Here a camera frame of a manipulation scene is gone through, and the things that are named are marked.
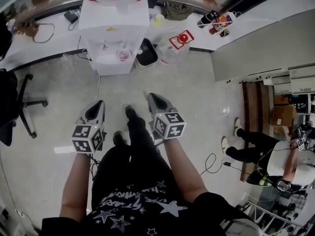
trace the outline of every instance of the white sneaker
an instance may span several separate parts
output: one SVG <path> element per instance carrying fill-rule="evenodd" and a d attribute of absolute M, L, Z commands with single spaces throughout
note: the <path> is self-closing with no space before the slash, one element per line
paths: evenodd
<path fill-rule="evenodd" d="M 222 137 L 221 146 L 223 154 L 226 155 L 226 150 L 230 147 L 230 145 L 228 144 L 228 140 L 225 136 Z"/>
<path fill-rule="evenodd" d="M 239 130 L 240 128 L 242 128 L 242 126 L 241 126 L 241 120 L 237 117 L 237 118 L 235 119 L 234 136 L 237 136 L 237 130 Z"/>

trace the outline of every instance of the black pants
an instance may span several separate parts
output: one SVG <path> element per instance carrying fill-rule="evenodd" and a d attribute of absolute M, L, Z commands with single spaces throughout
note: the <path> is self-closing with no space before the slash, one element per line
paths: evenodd
<path fill-rule="evenodd" d="M 270 150 L 275 147 L 278 140 L 273 137 L 267 136 L 264 133 L 247 132 L 244 129 L 239 129 L 237 131 L 237 136 L 242 137 L 243 140 L 254 144 L 255 147 L 245 149 L 236 149 L 235 147 L 229 147 L 226 150 L 226 154 L 237 161 L 244 163 L 254 163 L 256 165 L 258 161 L 267 154 L 259 162 L 259 167 L 267 169 L 267 165 L 271 155 Z"/>
<path fill-rule="evenodd" d="M 111 148 L 102 158 L 92 187 L 92 209 L 116 189 L 133 184 L 139 190 L 151 188 L 157 181 L 168 181 L 178 191 L 173 174 L 158 153 L 145 121 L 132 117 L 128 122 L 131 145 L 120 144 Z"/>

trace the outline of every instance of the star print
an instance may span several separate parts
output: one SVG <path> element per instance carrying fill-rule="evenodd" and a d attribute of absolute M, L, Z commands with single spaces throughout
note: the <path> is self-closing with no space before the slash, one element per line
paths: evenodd
<path fill-rule="evenodd" d="M 129 222 L 124 221 L 124 216 L 121 216 L 119 219 L 110 218 L 114 224 L 110 229 L 118 228 L 122 233 L 125 231 L 125 226 L 131 225 Z"/>
<path fill-rule="evenodd" d="M 166 187 L 166 185 L 164 185 L 164 181 L 162 182 L 157 181 L 157 187 Z"/>
<path fill-rule="evenodd" d="M 141 209 L 139 210 L 139 212 L 141 212 L 141 214 L 143 214 L 145 211 L 146 210 L 143 207 L 141 207 Z"/>
<path fill-rule="evenodd" d="M 175 217 L 178 217 L 178 211 L 179 210 L 185 210 L 187 209 L 187 207 L 183 207 L 183 206 L 177 206 L 177 201 L 172 201 L 169 204 L 165 204 L 165 203 L 161 203 L 161 202 L 157 202 L 157 204 L 159 204 L 160 206 L 162 206 L 164 209 L 160 212 L 160 213 L 165 213 L 165 212 L 169 212 L 172 215 L 174 215 Z"/>
<path fill-rule="evenodd" d="M 150 234 L 151 236 L 153 236 L 154 234 L 157 234 L 156 229 L 155 228 L 153 228 L 153 229 L 148 228 L 147 234 Z"/>
<path fill-rule="evenodd" d="M 98 216 L 96 216 L 96 217 L 94 217 L 94 218 L 102 218 L 102 220 L 103 220 L 103 224 L 105 224 L 105 222 L 106 222 L 106 220 L 107 220 L 107 218 L 109 217 L 109 216 L 114 216 L 115 214 L 113 214 L 113 213 L 110 213 L 112 210 L 108 210 L 107 212 L 104 212 L 104 211 L 100 211 L 100 215 L 98 215 Z"/>

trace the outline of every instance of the chair leg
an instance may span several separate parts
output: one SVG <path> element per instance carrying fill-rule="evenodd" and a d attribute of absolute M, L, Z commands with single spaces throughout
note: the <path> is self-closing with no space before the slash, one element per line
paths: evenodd
<path fill-rule="evenodd" d="M 26 88 L 26 83 L 27 83 L 27 81 L 28 81 L 28 80 L 31 81 L 32 79 L 33 79 L 33 75 L 30 74 L 30 73 L 28 73 L 28 74 L 25 76 L 25 78 L 24 78 L 24 80 L 23 80 L 23 84 L 22 84 L 22 86 L 21 86 L 21 90 L 20 90 L 20 92 L 19 92 L 18 104 L 21 104 L 21 103 L 22 103 L 23 96 L 24 96 L 24 91 L 25 91 L 25 88 Z"/>
<path fill-rule="evenodd" d="M 48 106 L 47 100 L 36 100 L 36 101 L 23 102 L 23 105 L 25 108 L 28 106 L 37 105 L 37 104 L 42 104 L 43 107 Z"/>
<path fill-rule="evenodd" d="M 28 124 L 28 122 L 26 121 L 25 115 L 24 115 L 24 113 L 23 113 L 23 110 L 21 110 L 21 111 L 19 112 L 19 115 L 20 115 L 20 117 L 21 117 L 21 120 L 22 120 L 22 122 L 23 122 L 23 124 L 24 124 L 24 126 L 25 126 L 25 128 L 26 128 L 26 130 L 27 130 L 27 132 L 28 132 L 28 134 L 29 134 L 32 138 L 36 138 L 37 134 L 36 134 L 36 132 L 31 132 L 31 129 L 30 129 L 30 127 L 29 127 L 29 124 Z"/>

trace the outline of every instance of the person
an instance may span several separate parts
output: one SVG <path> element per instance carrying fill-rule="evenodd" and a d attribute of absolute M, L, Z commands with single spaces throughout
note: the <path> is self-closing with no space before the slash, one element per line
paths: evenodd
<path fill-rule="evenodd" d="M 102 158 L 86 215 L 90 158 L 78 153 L 66 181 L 60 216 L 41 235 L 225 235 L 223 220 L 243 212 L 210 193 L 177 139 L 164 141 L 170 168 L 135 110 L 125 109 L 131 145 L 121 135 Z"/>
<path fill-rule="evenodd" d="M 269 176 L 282 176 L 286 182 L 305 186 L 315 179 L 315 154 L 310 150 L 299 151 L 296 140 L 279 141 L 260 132 L 242 129 L 240 119 L 235 120 L 234 136 L 241 137 L 255 147 L 236 149 L 222 139 L 222 151 L 233 159 L 254 163 L 265 169 Z"/>

